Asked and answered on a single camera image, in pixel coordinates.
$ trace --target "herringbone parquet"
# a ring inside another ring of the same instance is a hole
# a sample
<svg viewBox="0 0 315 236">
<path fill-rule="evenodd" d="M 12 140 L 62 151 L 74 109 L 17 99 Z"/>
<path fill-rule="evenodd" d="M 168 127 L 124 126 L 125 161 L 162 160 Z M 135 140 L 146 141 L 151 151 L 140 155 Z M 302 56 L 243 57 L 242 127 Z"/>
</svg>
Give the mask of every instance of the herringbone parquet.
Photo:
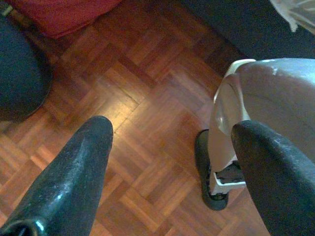
<svg viewBox="0 0 315 236">
<path fill-rule="evenodd" d="M 222 74 L 244 57 L 220 35 L 165 0 L 125 0 L 59 40 L 23 30 L 54 80 L 36 113 L 0 124 L 0 225 L 74 131 L 103 115 L 115 135 L 91 236 L 269 235 L 247 189 L 220 212 L 200 195 L 194 138 Z"/>
</svg>

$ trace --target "wooden floor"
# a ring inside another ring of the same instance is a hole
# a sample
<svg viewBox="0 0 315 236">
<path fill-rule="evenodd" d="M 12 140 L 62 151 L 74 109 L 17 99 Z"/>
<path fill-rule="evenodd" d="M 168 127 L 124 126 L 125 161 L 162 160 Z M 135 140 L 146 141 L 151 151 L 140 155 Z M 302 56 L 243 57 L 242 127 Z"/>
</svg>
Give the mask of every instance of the wooden floor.
<svg viewBox="0 0 315 236">
<path fill-rule="evenodd" d="M 200 195 L 194 138 L 244 58 L 232 45 L 176 1 L 126 0 L 59 40 L 25 34 L 55 76 L 35 114 L 0 124 L 0 225 L 74 131 L 103 115 L 115 135 L 92 236 L 269 235 L 247 189 L 220 212 Z"/>
</svg>

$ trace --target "black shoe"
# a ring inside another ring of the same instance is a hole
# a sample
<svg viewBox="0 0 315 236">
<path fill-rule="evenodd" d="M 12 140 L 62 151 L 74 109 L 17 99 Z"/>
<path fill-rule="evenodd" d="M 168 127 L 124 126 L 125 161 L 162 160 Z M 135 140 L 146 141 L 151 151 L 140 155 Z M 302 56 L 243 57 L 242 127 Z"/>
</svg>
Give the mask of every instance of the black shoe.
<svg viewBox="0 0 315 236">
<path fill-rule="evenodd" d="M 223 210 L 227 206 L 228 193 L 210 195 L 209 181 L 211 164 L 208 154 L 208 133 L 209 130 L 201 131 L 195 141 L 195 160 L 201 179 L 201 191 L 203 202 L 212 210 Z"/>
</svg>

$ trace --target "red cushion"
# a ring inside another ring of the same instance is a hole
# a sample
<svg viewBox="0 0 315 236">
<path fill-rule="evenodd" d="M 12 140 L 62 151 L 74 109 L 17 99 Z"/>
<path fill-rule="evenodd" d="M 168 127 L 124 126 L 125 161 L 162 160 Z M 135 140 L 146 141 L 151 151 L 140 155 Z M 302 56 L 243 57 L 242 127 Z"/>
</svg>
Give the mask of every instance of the red cushion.
<svg viewBox="0 0 315 236">
<path fill-rule="evenodd" d="M 59 38 L 114 8 L 122 0 L 8 0 L 36 22 L 47 36 Z"/>
</svg>

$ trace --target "red fabric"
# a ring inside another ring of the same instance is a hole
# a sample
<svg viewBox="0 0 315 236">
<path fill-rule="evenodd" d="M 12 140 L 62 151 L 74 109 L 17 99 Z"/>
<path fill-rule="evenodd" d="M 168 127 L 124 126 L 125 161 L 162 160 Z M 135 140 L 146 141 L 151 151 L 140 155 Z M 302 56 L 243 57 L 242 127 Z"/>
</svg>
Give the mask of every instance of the red fabric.
<svg viewBox="0 0 315 236">
<path fill-rule="evenodd" d="M 36 22 L 47 36 L 59 38 L 114 8 L 122 0 L 7 0 Z"/>
</svg>

